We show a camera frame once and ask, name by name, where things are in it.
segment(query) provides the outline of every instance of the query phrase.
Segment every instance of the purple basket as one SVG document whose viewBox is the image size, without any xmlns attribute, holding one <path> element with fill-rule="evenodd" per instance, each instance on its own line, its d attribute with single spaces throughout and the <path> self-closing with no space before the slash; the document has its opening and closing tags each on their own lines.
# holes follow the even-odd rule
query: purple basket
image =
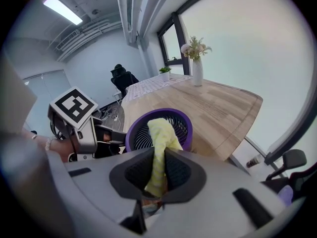
<svg viewBox="0 0 317 238">
<path fill-rule="evenodd" d="M 153 146 L 148 121 L 157 118 L 168 120 L 173 126 L 183 149 L 190 151 L 193 139 L 193 126 L 188 116 L 177 109 L 156 109 L 139 117 L 129 128 L 125 137 L 127 152 Z"/>
</svg>

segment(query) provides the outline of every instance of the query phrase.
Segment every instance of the white vase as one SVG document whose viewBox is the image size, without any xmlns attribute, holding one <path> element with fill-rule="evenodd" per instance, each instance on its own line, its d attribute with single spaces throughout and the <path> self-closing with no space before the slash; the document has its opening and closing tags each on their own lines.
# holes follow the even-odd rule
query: white vase
<svg viewBox="0 0 317 238">
<path fill-rule="evenodd" d="M 164 82 L 169 81 L 169 72 L 161 73 L 160 76 Z"/>
<path fill-rule="evenodd" d="M 196 86 L 201 86 L 203 84 L 203 78 L 203 63 L 199 58 L 197 61 L 193 61 L 193 84 Z"/>
</svg>

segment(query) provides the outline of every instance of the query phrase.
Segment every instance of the pink flower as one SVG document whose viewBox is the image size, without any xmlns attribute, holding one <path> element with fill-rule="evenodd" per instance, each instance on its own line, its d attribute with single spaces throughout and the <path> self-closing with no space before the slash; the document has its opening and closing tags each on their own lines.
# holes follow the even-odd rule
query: pink flower
<svg viewBox="0 0 317 238">
<path fill-rule="evenodd" d="M 185 54 L 188 53 L 188 50 L 190 49 L 190 45 L 189 44 L 184 44 L 181 48 L 180 51 L 181 53 Z"/>
<path fill-rule="evenodd" d="M 198 51 L 199 51 L 199 52 L 204 51 L 204 46 L 203 46 L 203 44 L 199 44 L 199 45 L 198 45 Z"/>
</svg>

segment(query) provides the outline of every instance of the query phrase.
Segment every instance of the black office chair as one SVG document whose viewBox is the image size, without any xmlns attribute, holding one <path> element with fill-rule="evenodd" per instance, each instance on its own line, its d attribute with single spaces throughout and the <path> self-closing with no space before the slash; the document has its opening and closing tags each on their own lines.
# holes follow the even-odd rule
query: black office chair
<svg viewBox="0 0 317 238">
<path fill-rule="evenodd" d="M 118 88 L 123 98 L 127 94 L 125 89 L 139 81 L 131 72 L 126 71 L 118 77 L 113 77 L 111 82 Z"/>
<path fill-rule="evenodd" d="M 292 149 L 283 154 L 283 166 L 277 171 L 270 174 L 266 181 L 262 183 L 272 189 L 275 193 L 279 193 L 286 185 L 293 189 L 292 202 L 296 199 L 305 196 L 315 189 L 317 179 L 317 163 L 303 172 L 292 173 L 290 178 L 282 177 L 273 179 L 273 177 L 280 175 L 286 170 L 304 166 L 307 163 L 305 153 L 301 150 Z"/>
</svg>

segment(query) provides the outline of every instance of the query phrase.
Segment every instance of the yellow cloth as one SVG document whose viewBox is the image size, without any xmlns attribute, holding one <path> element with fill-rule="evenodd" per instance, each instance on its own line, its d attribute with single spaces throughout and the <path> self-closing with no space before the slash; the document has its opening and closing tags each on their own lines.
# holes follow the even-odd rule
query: yellow cloth
<svg viewBox="0 0 317 238">
<path fill-rule="evenodd" d="M 183 150 L 175 135 L 172 125 L 164 118 L 148 122 L 150 135 L 155 148 L 151 179 L 145 190 L 154 196 L 161 197 L 164 187 L 164 150 L 166 147 Z"/>
</svg>

